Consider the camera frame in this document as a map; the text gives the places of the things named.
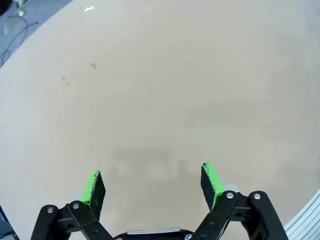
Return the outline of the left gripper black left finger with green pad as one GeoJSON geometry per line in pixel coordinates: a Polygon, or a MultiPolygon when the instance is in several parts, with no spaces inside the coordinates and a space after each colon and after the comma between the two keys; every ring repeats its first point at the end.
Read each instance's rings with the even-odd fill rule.
{"type": "Polygon", "coordinates": [[[58,208],[43,206],[38,214],[32,240],[68,240],[72,233],[81,232],[87,240],[112,240],[100,223],[106,188],[101,172],[92,171],[80,200],[58,208]]]}

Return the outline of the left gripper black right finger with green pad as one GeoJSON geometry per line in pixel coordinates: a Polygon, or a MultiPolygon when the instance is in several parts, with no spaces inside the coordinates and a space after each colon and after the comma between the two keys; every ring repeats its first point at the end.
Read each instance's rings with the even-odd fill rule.
{"type": "Polygon", "coordinates": [[[193,240],[219,240],[230,222],[240,222],[250,240],[287,240],[274,206],[264,191],[248,196],[226,190],[214,166],[201,166],[200,185],[209,213],[192,234],[193,240]]]}

